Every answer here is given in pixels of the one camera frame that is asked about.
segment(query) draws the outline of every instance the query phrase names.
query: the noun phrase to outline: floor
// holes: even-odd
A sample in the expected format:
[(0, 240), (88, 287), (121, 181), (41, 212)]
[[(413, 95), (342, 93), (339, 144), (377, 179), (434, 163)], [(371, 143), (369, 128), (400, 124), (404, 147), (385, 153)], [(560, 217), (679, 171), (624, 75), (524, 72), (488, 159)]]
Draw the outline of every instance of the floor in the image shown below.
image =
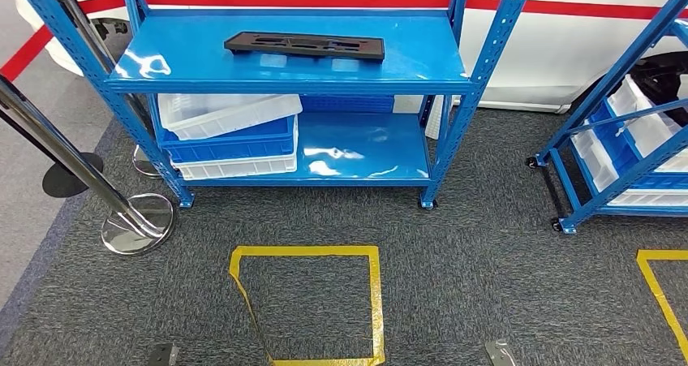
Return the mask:
[[(52, 263), (0, 365), (139, 365), (161, 342), (184, 365), (371, 355), (364, 256), (244, 258), (264, 348), (228, 275), (238, 245), (377, 246), (385, 364), (490, 365), (484, 343), (506, 338), (523, 365), (684, 365), (635, 257), (687, 249), (688, 220), (598, 217), (579, 235), (553, 232), (553, 201), (523, 160), (560, 123), (479, 111), (430, 212), (412, 188), (197, 189), (173, 236), (130, 259), (93, 237), (108, 209), (89, 196), (37, 254)], [(170, 194), (133, 170), (121, 128), (105, 138), (107, 175), (126, 195)], [(685, 322), (688, 265), (651, 267)]]
[[(0, 65), (33, 34), (17, 13), (14, 0), (0, 0)], [(111, 113), (85, 80), (56, 65), (44, 51), (15, 85), (82, 151), (93, 151)], [(43, 174), (52, 162), (6, 124), (0, 124), (0, 305), (53, 223), (64, 200), (47, 196)]]

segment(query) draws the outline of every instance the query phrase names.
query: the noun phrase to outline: red stripe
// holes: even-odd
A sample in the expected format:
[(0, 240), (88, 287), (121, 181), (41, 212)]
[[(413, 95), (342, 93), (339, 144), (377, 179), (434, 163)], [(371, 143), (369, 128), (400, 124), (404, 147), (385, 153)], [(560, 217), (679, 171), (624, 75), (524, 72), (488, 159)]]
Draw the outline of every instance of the red stripe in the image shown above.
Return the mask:
[[(147, 0), (153, 5), (193, 5), (193, 6), (276, 6), (276, 7), (447, 7), (449, 0)], [(468, 0), (467, 8), (496, 10), (500, 0)], [(124, 6), (124, 0), (87, 0), (80, 2), (86, 13), (106, 11)], [(602, 3), (554, 2), (528, 0), (523, 9), (526, 13), (545, 15), (579, 15), (613, 19), (651, 19), (659, 7), (611, 5)], [(682, 18), (688, 18), (688, 10)], [(9, 80), (16, 79), (26, 66), (41, 52), (52, 35), (41, 27), (8, 60), (2, 73)]]
[[(449, 0), (146, 0), (153, 5), (277, 7), (447, 7)], [(468, 0), (469, 9), (496, 10), (500, 0)], [(651, 19), (659, 7), (528, 0), (523, 11), (614, 19)], [(688, 17), (688, 10), (682, 13)]]
[(2, 68), (0, 74), (9, 80), (15, 80), (28, 64), (38, 56), (48, 41), (53, 38), (48, 28), (43, 25), (31, 36), (24, 45), (8, 60)]
[(97, 11), (107, 11), (124, 6), (124, 0), (86, 0), (79, 2), (81, 10), (85, 13), (95, 13)]

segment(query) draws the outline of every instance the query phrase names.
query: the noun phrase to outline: black stanchion base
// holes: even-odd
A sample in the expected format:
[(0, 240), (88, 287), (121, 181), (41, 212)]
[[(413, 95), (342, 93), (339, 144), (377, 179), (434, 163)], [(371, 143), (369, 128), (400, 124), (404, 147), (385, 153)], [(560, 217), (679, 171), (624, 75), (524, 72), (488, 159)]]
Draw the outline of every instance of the black stanchion base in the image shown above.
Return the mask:
[[(81, 153), (88, 163), (98, 171), (103, 171), (103, 160), (95, 153)], [(62, 168), (58, 164), (52, 165), (43, 177), (43, 192), (55, 198), (69, 198), (88, 189), (76, 175)]]

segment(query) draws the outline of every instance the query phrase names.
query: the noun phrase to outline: white plastic bin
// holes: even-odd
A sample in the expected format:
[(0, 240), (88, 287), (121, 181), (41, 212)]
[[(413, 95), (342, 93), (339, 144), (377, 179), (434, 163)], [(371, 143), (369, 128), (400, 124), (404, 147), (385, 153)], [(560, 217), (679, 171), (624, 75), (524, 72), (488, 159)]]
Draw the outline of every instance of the white plastic bin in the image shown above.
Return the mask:
[(604, 149), (602, 142), (592, 129), (582, 131), (571, 136), (571, 141), (578, 151), (578, 155), (585, 162), (592, 176), (592, 182), (598, 192), (602, 192), (607, 186), (619, 178), (617, 169), (614, 168), (612, 158)]
[(294, 152), (275, 157), (243, 157), (221, 161), (190, 161), (174, 163), (182, 177), (189, 180), (246, 177), (249, 175), (279, 174), (296, 171), (296, 152), (298, 151), (299, 127), (294, 118)]
[(158, 94), (161, 125), (180, 140), (207, 139), (301, 112), (298, 94)]
[(688, 206), (688, 190), (629, 189), (608, 206)]
[[(609, 97), (609, 105), (614, 114), (633, 113), (639, 110), (650, 109), (653, 104), (645, 97), (638, 85), (627, 75), (621, 87)], [(670, 118), (663, 118), (659, 114), (650, 114), (626, 122), (627, 129), (635, 140), (635, 146), (643, 157), (649, 155), (657, 147), (662, 145), (674, 133), (677, 124)], [(665, 164), (656, 169), (657, 172), (688, 172), (688, 149), (684, 149)]]

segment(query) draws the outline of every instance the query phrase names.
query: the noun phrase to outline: blue plastic bin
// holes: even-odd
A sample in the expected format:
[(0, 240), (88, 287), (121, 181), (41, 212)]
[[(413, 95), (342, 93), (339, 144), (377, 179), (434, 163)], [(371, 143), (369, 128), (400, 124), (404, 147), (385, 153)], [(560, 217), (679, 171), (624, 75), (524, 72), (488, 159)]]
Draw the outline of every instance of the blue plastic bin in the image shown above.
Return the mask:
[(302, 94), (304, 112), (392, 113), (394, 96)]
[(157, 144), (175, 163), (218, 161), (242, 157), (271, 157), (294, 152), (294, 116), (201, 140), (180, 140), (152, 113)]
[[(607, 101), (602, 102), (600, 108), (591, 114), (591, 123), (617, 117)], [(612, 158), (614, 168), (619, 175), (623, 175), (628, 169), (643, 159), (635, 146), (635, 140), (627, 129), (617, 136), (619, 128), (624, 123), (610, 123), (594, 127), (595, 132), (604, 149)], [(631, 188), (633, 189), (688, 189), (688, 173), (650, 173), (639, 179)]]

